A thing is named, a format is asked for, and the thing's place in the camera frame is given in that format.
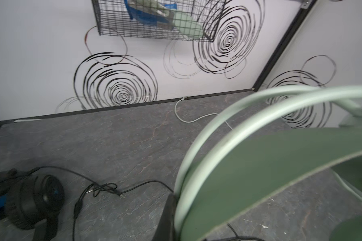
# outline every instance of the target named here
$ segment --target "wire basket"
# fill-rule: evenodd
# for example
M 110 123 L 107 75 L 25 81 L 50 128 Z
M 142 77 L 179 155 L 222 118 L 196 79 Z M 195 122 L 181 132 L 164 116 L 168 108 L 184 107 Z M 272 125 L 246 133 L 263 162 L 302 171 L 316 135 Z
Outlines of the wire basket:
M 92 0 L 100 35 L 213 41 L 225 0 Z

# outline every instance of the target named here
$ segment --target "wall decal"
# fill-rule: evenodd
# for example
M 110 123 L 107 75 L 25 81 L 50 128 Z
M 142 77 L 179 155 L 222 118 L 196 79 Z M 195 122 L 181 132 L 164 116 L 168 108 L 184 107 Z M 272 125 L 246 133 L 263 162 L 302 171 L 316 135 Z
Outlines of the wall decal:
M 58 110 L 64 111 L 75 102 L 82 109 L 95 109 L 155 101 L 158 83 L 142 61 L 130 55 L 103 52 L 89 56 L 77 67 L 74 90 L 76 97 L 64 100 Z
M 246 67 L 247 56 L 256 44 L 265 17 L 265 0 L 246 0 L 242 5 L 225 4 L 220 22 L 205 19 L 203 29 L 217 27 L 212 42 L 193 41 L 194 63 L 206 73 L 224 74 L 231 79 Z M 180 62 L 174 51 L 177 41 L 165 49 L 165 70 L 175 78 L 188 79 L 199 70 L 193 62 Z
M 335 61 L 327 55 L 317 55 L 306 60 L 300 70 L 291 70 L 276 76 L 265 88 L 273 88 L 290 84 L 319 86 L 328 84 L 337 71 Z M 267 100 L 268 104 L 275 104 L 288 95 L 278 96 Z M 332 113 L 330 102 L 309 106 L 283 116 L 283 120 L 292 128 L 324 127 Z

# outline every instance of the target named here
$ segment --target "black wall trim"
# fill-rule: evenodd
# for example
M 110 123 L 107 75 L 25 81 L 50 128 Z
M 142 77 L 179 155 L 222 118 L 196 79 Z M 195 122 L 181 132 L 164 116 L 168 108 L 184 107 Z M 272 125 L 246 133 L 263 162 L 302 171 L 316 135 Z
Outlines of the black wall trim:
M 205 97 L 211 97 L 211 96 L 219 96 L 219 95 L 224 95 L 224 94 L 235 94 L 235 93 L 246 92 L 246 91 L 252 91 L 252 89 L 241 89 L 241 90 L 227 91 L 227 92 L 214 93 L 214 94 L 203 94 L 203 95 L 197 95 L 197 96 L 190 96 L 185 99 L 198 99 L 198 98 L 205 98 Z M 169 102 L 175 102 L 175 101 L 179 101 L 179 100 L 180 100 L 180 98 L 164 99 L 164 100 L 138 103 L 138 104 L 127 104 L 127 105 L 113 106 L 113 107 L 106 107 L 106 108 L 99 108 L 99 109 L 86 109 L 86 110 L 80 110 L 80 111 L 57 113 L 57 114 L 47 114 L 47 115 L 42 115 L 42 116 L 34 116 L 34 117 L 19 118 L 19 119 L 48 119 L 48 118 L 55 118 L 55 117 L 62 117 L 62 116 L 70 116 L 70 115 L 75 115 L 75 114 L 85 114 L 85 113 L 94 113 L 94 112 L 99 112 L 99 111 L 107 111 L 107 110 L 111 110 L 111 109 L 124 109 L 124 108 L 145 106 L 145 105 L 151 105 L 151 104 L 169 103 Z M 18 120 L 18 119 L 9 119 L 9 120 L 0 121 L 0 126 L 4 125 L 4 124 L 8 124 L 8 123 L 13 123 L 15 120 Z
M 311 11 L 312 7 L 314 6 L 314 4 L 316 2 L 317 2 L 317 0 L 313 0 L 307 9 L 301 8 L 299 10 L 299 12 L 296 14 L 291 25 L 288 27 L 286 33 L 284 34 L 283 38 L 280 40 L 278 46 L 276 47 L 274 53 L 271 55 L 270 59 L 268 60 L 267 64 L 265 65 L 263 71 L 257 78 L 257 80 L 253 86 L 253 89 L 255 92 L 260 89 L 264 80 L 267 78 L 267 76 L 271 72 L 272 68 L 275 66 L 276 62 L 282 55 L 283 51 L 286 49 L 287 45 L 290 43 L 291 39 L 294 37 L 295 33 L 298 31 L 299 27 L 301 26 L 304 19 L 307 17 L 307 15 L 309 14 L 309 12 Z

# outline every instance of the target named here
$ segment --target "blue object in basket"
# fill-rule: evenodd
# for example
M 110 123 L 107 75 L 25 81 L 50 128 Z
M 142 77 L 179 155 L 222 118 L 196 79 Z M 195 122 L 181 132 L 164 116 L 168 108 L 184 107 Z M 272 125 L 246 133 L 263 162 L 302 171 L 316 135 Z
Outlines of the blue object in basket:
M 133 20 L 134 18 L 137 19 L 137 21 L 141 22 L 144 25 L 149 26 L 157 26 L 157 22 L 166 23 L 169 24 L 169 20 L 163 16 L 153 15 L 150 13 L 143 12 L 141 10 L 135 9 L 132 6 L 130 6 L 127 3 L 127 0 L 124 0 L 125 6 L 127 9 L 127 12 L 129 13 L 130 20 Z M 167 7 L 169 9 L 177 9 L 177 4 L 163 4 L 164 7 Z

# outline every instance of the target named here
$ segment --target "white wall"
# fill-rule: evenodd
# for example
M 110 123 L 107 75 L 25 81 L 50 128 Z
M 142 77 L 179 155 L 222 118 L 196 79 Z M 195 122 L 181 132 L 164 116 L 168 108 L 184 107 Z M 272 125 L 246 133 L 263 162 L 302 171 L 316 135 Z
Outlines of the white wall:
M 257 8 L 258 2 L 262 11 Z M 265 0 L 265 3 L 264 0 L 233 0 L 228 6 L 242 5 L 254 19 L 252 24 L 256 28 L 260 26 L 261 30 L 255 38 L 255 45 L 248 48 L 246 54 L 237 51 L 242 45 L 249 44 L 244 40 L 250 33 L 245 32 L 237 42 L 229 44 L 229 57 L 225 60 L 241 61 L 227 73 L 206 73 L 194 63 L 193 45 L 196 47 L 198 43 L 126 37 L 131 60 L 152 70 L 153 76 L 143 74 L 140 78 L 151 79 L 156 84 L 147 86 L 152 90 L 150 94 L 133 94 L 144 95 L 144 98 L 130 96 L 132 101 L 122 103 L 251 88 L 299 10 L 300 3 L 289 0 Z M 237 10 L 231 14 L 244 13 Z M 81 65 L 76 83 L 73 83 L 77 67 L 90 56 L 83 39 L 86 31 L 94 25 L 90 0 L 0 0 L 0 120 L 121 104 L 120 99 L 113 101 L 107 98 L 100 100 L 105 105 L 84 104 L 84 101 L 95 97 L 93 90 L 89 90 L 89 96 L 81 91 L 81 72 L 85 68 L 88 70 L 90 63 L 96 63 L 95 59 Z M 216 48 L 230 35 L 224 34 L 205 47 Z M 114 52 L 123 55 L 126 52 L 120 37 L 98 36 L 96 29 L 90 31 L 87 43 L 93 54 Z M 124 70 L 126 66 L 119 65 L 121 69 L 117 70 Z M 129 94 L 128 90 L 123 90 L 113 97 L 126 100 Z
M 318 0 L 261 89 L 300 82 L 322 87 L 362 84 L 362 0 Z M 337 127 L 346 115 L 325 103 L 285 120 L 295 128 Z

